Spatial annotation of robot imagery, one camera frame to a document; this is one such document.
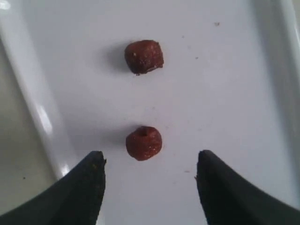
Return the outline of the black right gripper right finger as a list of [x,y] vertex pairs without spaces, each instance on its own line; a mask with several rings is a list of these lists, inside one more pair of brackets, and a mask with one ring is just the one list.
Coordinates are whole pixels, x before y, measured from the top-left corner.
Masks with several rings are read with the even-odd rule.
[[209,225],[298,225],[299,210],[263,192],[210,150],[198,155],[197,189]]

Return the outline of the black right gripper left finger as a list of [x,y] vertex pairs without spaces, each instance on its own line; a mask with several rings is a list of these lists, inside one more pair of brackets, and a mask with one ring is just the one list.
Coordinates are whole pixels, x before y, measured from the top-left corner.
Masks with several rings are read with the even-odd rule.
[[105,192],[103,153],[90,152],[46,191],[1,215],[2,225],[94,225]]

